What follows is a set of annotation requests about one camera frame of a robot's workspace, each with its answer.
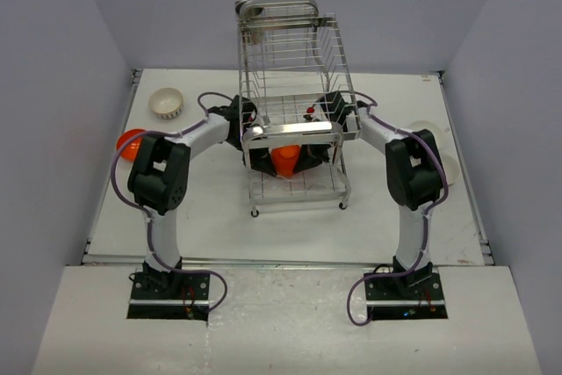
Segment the orange bowl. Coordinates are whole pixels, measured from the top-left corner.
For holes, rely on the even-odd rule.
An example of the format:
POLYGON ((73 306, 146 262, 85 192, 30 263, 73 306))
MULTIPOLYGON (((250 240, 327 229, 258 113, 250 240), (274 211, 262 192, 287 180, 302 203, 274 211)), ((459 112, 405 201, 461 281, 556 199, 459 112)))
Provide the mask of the orange bowl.
MULTIPOLYGON (((116 150, 119 151, 122 146, 129 142, 131 138, 135 135, 140 133, 144 133, 145 130, 142 128, 134 128, 130 129, 119 136, 119 139, 116 143, 116 150)), ((130 142, 121 152, 120 157, 126 161, 133 162, 137 156, 139 147, 141 144, 141 138, 135 139, 134 141, 130 142)))
POLYGON ((287 145, 271 150, 271 160, 278 177, 292 177, 295 174, 294 169, 299 161, 300 150, 300 145, 287 145))

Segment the black and white striped bowl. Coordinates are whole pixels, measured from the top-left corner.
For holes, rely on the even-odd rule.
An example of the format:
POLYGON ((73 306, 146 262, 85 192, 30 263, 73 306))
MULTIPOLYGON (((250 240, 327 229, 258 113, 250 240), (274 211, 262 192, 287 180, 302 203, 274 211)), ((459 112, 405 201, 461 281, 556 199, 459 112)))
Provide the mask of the black and white striped bowl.
POLYGON ((148 107, 159 119, 174 119, 184 108, 184 97, 175 88, 161 88, 150 95, 148 107))

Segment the cream flower pattern bowl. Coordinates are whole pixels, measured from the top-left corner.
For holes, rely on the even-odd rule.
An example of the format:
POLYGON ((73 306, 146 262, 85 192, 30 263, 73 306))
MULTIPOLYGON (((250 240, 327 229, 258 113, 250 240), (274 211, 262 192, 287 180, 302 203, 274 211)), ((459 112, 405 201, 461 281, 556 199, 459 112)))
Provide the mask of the cream flower pattern bowl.
POLYGON ((441 155, 443 170, 447 178, 447 185, 452 186, 461 176, 461 169, 458 160, 448 154, 441 155))

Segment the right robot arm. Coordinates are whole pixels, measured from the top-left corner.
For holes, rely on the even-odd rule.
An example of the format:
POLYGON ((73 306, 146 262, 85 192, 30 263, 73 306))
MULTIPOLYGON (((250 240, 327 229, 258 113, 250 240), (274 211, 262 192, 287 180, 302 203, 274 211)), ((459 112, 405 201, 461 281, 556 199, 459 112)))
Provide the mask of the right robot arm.
POLYGON ((385 156, 386 186, 400 209, 399 245, 393 257, 393 291, 403 299, 414 297, 432 272, 429 231, 433 209, 449 195, 447 176, 428 129, 412 132, 393 126, 373 113, 374 98, 362 94, 352 106, 340 91, 329 92, 310 104, 302 117, 317 122, 323 116, 347 130, 347 118, 361 119, 360 138, 385 156))

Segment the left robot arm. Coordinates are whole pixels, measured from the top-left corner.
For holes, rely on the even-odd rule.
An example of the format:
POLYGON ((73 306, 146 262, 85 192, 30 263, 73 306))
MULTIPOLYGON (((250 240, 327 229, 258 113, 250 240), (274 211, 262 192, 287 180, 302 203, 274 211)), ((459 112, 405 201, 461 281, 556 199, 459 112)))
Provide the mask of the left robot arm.
POLYGON ((204 109, 196 124, 175 133, 147 131, 127 180, 133 206, 146 215, 147 245, 139 282, 151 281, 161 297, 181 292, 182 258, 177 246, 177 208, 187 194, 191 160, 208 148, 227 143, 242 150, 240 130, 253 125, 256 105, 236 96, 229 105, 204 109))

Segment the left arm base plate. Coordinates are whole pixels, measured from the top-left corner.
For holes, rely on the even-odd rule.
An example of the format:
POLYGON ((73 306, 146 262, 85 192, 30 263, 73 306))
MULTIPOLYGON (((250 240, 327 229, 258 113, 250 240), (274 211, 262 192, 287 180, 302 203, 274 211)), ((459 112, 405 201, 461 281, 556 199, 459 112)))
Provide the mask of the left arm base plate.
POLYGON ((208 321, 210 277, 206 273, 129 275, 129 320, 208 321))

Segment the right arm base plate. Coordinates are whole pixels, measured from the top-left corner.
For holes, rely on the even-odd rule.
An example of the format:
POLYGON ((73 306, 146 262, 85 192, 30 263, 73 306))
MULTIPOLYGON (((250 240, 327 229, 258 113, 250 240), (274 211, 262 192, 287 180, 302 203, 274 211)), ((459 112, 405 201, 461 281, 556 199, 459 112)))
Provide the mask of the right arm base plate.
POLYGON ((440 274, 400 289, 396 278, 364 281, 367 316, 370 321, 445 320, 448 312, 440 274))

